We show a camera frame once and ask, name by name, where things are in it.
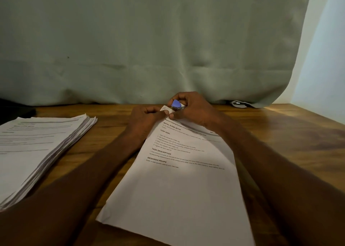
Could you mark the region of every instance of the wall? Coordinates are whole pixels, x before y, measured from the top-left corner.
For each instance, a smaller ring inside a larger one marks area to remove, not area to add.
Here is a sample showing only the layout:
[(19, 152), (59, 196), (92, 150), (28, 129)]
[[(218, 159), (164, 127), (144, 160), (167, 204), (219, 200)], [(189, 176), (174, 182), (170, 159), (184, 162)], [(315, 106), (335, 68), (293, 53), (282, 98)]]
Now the wall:
[(292, 104), (345, 124), (345, 0), (328, 0)]
[(300, 47), (296, 58), (296, 64), (292, 71), (289, 85), (285, 91), (274, 102), (275, 104), (289, 104), (294, 94), (300, 72), (302, 70), (305, 58), (307, 56), (310, 44), (320, 20), (321, 13), (325, 7), (327, 0), (309, 0), (307, 13), (304, 19)]

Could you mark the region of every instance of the wooden table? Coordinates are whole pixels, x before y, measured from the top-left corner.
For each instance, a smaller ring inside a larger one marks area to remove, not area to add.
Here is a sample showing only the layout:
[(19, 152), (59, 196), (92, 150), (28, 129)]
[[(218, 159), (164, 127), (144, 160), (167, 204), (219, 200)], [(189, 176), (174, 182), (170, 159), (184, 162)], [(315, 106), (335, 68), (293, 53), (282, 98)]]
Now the wooden table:
[[(106, 146), (126, 127), (134, 105), (69, 105), (37, 108), (38, 117), (73, 117), (86, 113), (98, 122), (60, 160), (38, 185), (38, 189), (70, 172)], [(345, 191), (345, 125), (290, 104), (263, 109), (238, 109), (215, 105), (292, 162)], [(74, 245), (162, 245), (162, 243), (95, 221), (107, 198), (130, 168), (134, 158), (100, 192), (89, 209)], [(256, 245), (288, 245), (261, 192), (237, 161), (242, 193)]]

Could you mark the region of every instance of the printed document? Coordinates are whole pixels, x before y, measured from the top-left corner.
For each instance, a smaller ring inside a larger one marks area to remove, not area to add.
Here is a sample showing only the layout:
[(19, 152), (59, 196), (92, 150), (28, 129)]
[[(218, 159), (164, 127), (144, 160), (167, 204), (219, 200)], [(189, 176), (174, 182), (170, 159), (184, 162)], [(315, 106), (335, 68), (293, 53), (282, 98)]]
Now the printed document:
[(182, 120), (156, 124), (97, 220), (172, 246), (255, 245), (234, 154)]

